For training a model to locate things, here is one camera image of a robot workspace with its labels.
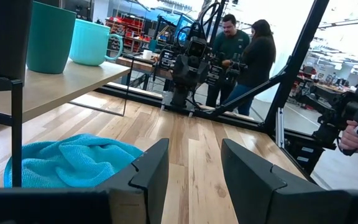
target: turquoise towel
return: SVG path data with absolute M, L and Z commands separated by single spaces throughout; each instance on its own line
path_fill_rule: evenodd
M 129 144 L 90 134 L 35 142 L 22 152 L 22 186 L 37 188 L 95 187 L 143 153 Z M 4 186 L 12 187 L 12 159 L 5 168 Z

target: black jacket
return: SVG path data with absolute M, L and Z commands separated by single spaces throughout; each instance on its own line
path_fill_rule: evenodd
M 275 44 L 273 39 L 259 37 L 251 42 L 242 55 L 242 63 L 248 66 L 240 72 L 238 84 L 257 87 L 269 79 L 270 69 L 275 60 Z

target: hardwood floorboard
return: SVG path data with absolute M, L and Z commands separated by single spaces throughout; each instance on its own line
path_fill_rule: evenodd
M 124 104 L 120 98 L 95 92 L 75 102 L 118 112 Z M 56 141 L 80 133 L 128 142 L 143 151 L 161 138 L 170 139 L 170 176 L 162 219 L 166 224 L 237 223 L 221 165 L 220 147 L 224 138 L 301 176 L 265 134 L 160 111 L 133 101 L 127 102 L 124 117 L 62 105 L 24 123 L 23 143 Z M 10 151 L 11 129 L 0 126 L 0 187 Z

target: green shirt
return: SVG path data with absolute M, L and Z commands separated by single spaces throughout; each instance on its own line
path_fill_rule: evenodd
M 233 59 L 235 53 L 242 55 L 244 49 L 249 45 L 250 39 L 248 34 L 242 30 L 237 30 L 234 36 L 226 37 L 224 32 L 216 36 L 212 52 L 214 54 L 223 52 L 225 59 Z

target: mug handle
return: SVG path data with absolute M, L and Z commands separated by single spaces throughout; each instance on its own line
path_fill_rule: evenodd
M 117 34 L 109 34 L 109 38 L 110 37 L 115 37 L 115 38 L 118 38 L 119 40 L 119 50 L 118 50 L 118 54 L 115 56 L 115 57 L 109 57 L 107 55 L 104 56 L 104 58 L 108 59 L 108 60 L 115 60 L 117 59 L 118 57 L 121 56 L 121 53 L 122 53 L 122 48 L 124 46 L 124 44 L 122 43 L 122 37 L 120 35 L 117 35 Z

